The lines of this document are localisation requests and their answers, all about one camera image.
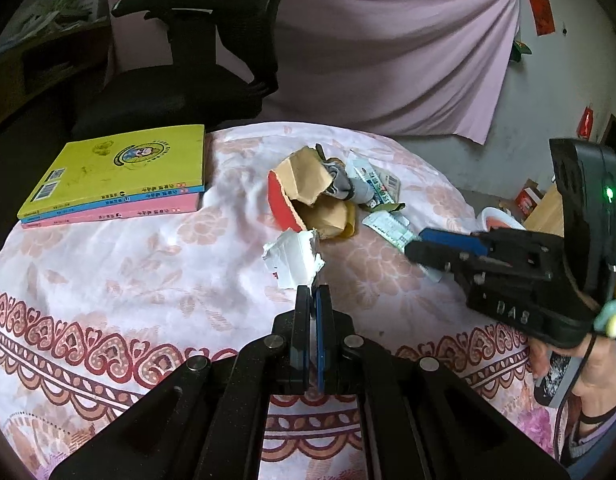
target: barcode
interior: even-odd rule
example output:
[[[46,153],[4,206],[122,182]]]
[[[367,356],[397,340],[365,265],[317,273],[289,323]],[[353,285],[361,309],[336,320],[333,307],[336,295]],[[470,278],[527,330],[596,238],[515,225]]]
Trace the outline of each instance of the barcode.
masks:
[[[51,171],[50,175],[48,175],[48,178],[46,179],[46,182],[48,182],[49,180],[56,180],[58,178],[61,178],[64,174],[64,171],[66,171],[66,168]]]
[[[48,198],[49,196],[51,196],[54,191],[54,188],[57,187],[57,184],[59,184],[59,182],[50,182],[49,184],[44,184],[42,187],[39,188],[39,191],[37,191],[37,194],[35,195],[34,199],[32,199],[32,201],[34,202],[35,200],[41,200],[43,198]]]

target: chair backrest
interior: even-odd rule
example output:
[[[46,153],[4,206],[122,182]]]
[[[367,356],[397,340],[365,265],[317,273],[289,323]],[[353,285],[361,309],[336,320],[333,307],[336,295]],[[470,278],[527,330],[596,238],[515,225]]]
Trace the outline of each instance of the chair backrest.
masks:
[[[281,0],[230,0],[251,9],[244,15],[213,12],[214,21],[224,47],[243,60],[256,82],[265,82],[270,91],[277,89],[277,55],[274,26]]]

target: red patterned border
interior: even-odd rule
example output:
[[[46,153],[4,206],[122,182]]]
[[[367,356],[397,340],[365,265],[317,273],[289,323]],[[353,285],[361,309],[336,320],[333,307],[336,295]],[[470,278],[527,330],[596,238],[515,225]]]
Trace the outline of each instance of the red patterned border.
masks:
[[[194,351],[210,357],[207,348],[186,348],[183,352],[171,344],[151,348],[148,341],[128,341],[118,333],[105,335],[91,327],[84,330],[75,322],[55,321],[1,292],[0,327],[15,338],[23,338],[26,344],[22,346],[0,331],[0,366],[6,373],[16,373],[28,389],[40,388],[52,404],[61,406],[70,402],[85,420],[98,420],[105,416],[112,421],[137,402],[141,395],[79,376],[34,349],[50,352],[54,359],[63,360],[71,367],[83,365],[91,374],[107,375],[118,384],[134,378],[146,388],[155,386]],[[523,334],[497,323],[483,329],[475,328],[470,335],[461,333],[455,338],[444,336],[437,344],[428,342],[418,345],[416,349],[402,346],[396,355],[411,359],[434,356],[461,374],[469,364],[478,365],[498,353],[505,354],[513,348],[520,348],[525,342]],[[210,358],[216,360],[236,353],[233,349],[224,349]],[[527,361],[528,349],[521,349],[464,378],[479,393],[493,398],[499,387],[508,388],[515,378],[523,379]],[[336,398],[345,403],[355,400],[354,396]],[[306,394],[273,396],[271,402],[282,408],[297,402],[316,407],[324,405],[328,399],[328,396]],[[294,433],[288,433],[289,428],[293,428]],[[347,444],[362,449],[356,408],[307,415],[270,415],[266,422],[265,438],[268,442],[282,441],[279,446],[266,448],[262,452],[262,460],[267,462],[283,460],[297,449],[317,460],[333,457]],[[320,442],[321,438],[328,438],[328,444],[317,446],[315,443]]]
[[[527,341],[527,336],[521,332],[503,323],[497,323],[486,325],[483,329],[474,328],[470,335],[466,332],[461,332],[456,337],[445,335],[436,345],[429,341],[420,343],[416,348],[401,346],[396,355],[413,361],[432,356],[460,375],[468,365],[477,366],[498,353],[503,355],[513,348],[521,348]]]
[[[134,379],[144,388],[158,384],[192,352],[201,352],[212,360],[237,354],[228,348],[211,357],[208,348],[190,347],[181,352],[169,343],[152,348],[149,341],[128,341],[118,333],[104,335],[92,327],[83,330],[78,323],[42,316],[39,310],[1,292],[0,327],[17,338],[23,337],[30,349],[49,351],[70,366],[83,365],[91,374],[107,375],[117,384]]]

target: blue book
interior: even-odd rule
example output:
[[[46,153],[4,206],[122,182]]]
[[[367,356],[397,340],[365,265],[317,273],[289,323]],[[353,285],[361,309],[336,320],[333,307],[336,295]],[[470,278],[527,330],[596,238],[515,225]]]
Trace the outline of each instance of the blue book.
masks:
[[[27,216],[21,219],[22,224],[29,224],[31,222],[38,222],[47,218],[54,218],[56,216],[67,215],[69,213],[77,213],[79,211],[88,211],[90,209],[96,209],[98,207],[104,207],[107,205],[121,204],[123,202],[139,202],[141,200],[148,200],[150,198],[160,198],[163,196],[174,196],[184,193],[203,193],[206,190],[205,186],[191,186],[191,187],[179,187],[175,189],[164,189],[151,191],[146,193],[138,193],[134,195],[121,195],[119,193],[113,193],[109,195],[105,200],[97,200],[96,202],[89,202],[87,204],[80,204],[71,207],[65,207],[63,209],[56,209],[54,211],[48,211],[33,216]]]

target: book spine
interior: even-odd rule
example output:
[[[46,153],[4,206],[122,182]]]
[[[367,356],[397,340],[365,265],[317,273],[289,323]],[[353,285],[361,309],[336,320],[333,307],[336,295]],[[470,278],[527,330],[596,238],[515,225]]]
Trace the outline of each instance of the book spine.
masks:
[[[115,205],[115,204],[121,204],[124,202],[134,202],[134,200],[126,200],[128,197],[131,197],[131,196],[142,195],[142,196],[147,196],[148,198],[157,198],[157,197],[162,197],[162,196],[173,196],[179,193],[185,193],[187,189],[190,190],[190,189],[198,189],[198,188],[201,188],[201,191],[197,191],[197,192],[205,191],[204,185],[200,184],[199,181],[183,182],[179,184],[165,184],[164,186],[152,186],[152,187],[147,186],[141,189],[133,189],[131,192],[120,191],[118,193],[110,194],[110,195],[99,195],[101,196],[102,200],[96,200],[96,197],[90,196],[88,198],[70,200],[70,202],[64,202],[63,204],[57,204],[55,206],[40,207],[38,210],[34,211],[33,213],[27,213],[26,215],[23,215],[19,219],[25,223],[34,222],[41,218],[52,218],[52,217],[44,216],[50,213],[59,212],[58,213],[59,215],[63,215],[63,214],[67,214],[65,213],[65,211],[68,209],[71,209],[72,210],[71,212],[81,211],[83,209],[73,209],[73,208],[79,208],[82,205],[89,205],[93,203],[101,204],[96,207]]]
[[[117,220],[121,218],[135,218],[135,217],[146,217],[146,216],[161,216],[161,215],[171,215],[178,213],[194,213],[197,210],[196,206],[188,206],[188,207],[173,207],[173,208],[161,208],[161,209],[139,209],[135,211],[125,211],[118,213],[110,213],[110,214],[97,214],[96,212],[92,214],[85,214],[76,217],[68,217],[63,218],[63,216],[59,216],[56,218],[46,218],[45,220],[39,220],[37,222],[29,222],[23,223],[21,226],[24,229],[32,229],[36,227],[52,227],[56,225],[66,225],[66,224],[82,224],[84,222],[100,222],[106,220]]]
[[[40,220],[46,220],[48,218],[54,218],[57,216],[67,215],[70,213],[77,213],[79,211],[89,211],[91,209],[96,209],[98,207],[106,207],[109,205],[127,203],[127,202],[139,202],[141,200],[150,200],[152,198],[160,198],[166,196],[177,196],[178,194],[184,193],[203,193],[205,191],[204,186],[191,186],[191,187],[181,187],[177,189],[168,189],[168,190],[157,190],[146,193],[125,195],[116,198],[110,198],[105,200],[97,200],[95,202],[88,202],[85,204],[74,205],[71,207],[66,207],[63,209],[56,209],[54,211],[47,211],[45,213],[40,213],[34,216],[28,216],[26,218],[21,219],[22,224],[30,224],[32,222],[38,222]]]

